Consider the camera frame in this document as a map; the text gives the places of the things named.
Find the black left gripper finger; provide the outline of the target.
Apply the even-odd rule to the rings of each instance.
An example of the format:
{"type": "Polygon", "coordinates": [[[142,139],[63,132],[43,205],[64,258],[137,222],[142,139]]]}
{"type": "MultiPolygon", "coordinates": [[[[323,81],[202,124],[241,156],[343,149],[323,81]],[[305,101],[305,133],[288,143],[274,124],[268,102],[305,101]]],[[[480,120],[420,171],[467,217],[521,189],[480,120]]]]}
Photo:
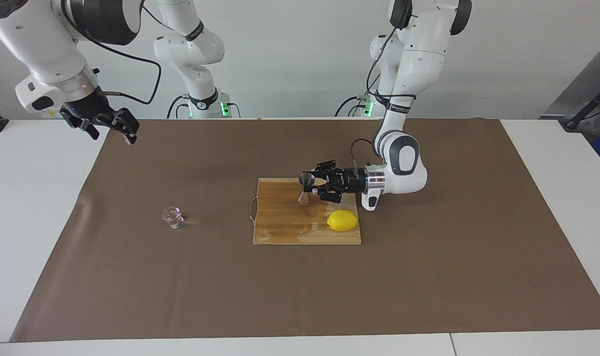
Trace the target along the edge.
{"type": "Polygon", "coordinates": [[[343,195],[343,188],[340,185],[320,185],[313,187],[313,194],[320,200],[332,203],[340,203],[343,195]]]}
{"type": "Polygon", "coordinates": [[[314,177],[320,179],[341,179],[343,171],[336,167],[336,161],[330,160],[317,164],[314,168],[314,177]]]}

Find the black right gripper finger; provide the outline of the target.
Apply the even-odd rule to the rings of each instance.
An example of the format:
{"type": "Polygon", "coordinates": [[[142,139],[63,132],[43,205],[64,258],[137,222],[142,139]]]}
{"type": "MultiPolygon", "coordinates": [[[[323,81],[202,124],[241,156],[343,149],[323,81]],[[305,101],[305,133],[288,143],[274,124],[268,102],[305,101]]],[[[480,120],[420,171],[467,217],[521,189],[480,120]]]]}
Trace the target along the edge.
{"type": "Polygon", "coordinates": [[[80,129],[86,132],[93,140],[97,140],[100,136],[99,131],[87,119],[79,119],[72,115],[70,111],[60,111],[61,117],[67,122],[67,124],[73,129],[80,129]]]}
{"type": "Polygon", "coordinates": [[[113,131],[120,132],[128,145],[135,144],[137,140],[137,131],[140,128],[140,123],[128,108],[120,108],[112,111],[112,119],[109,123],[109,128],[113,131]]]}

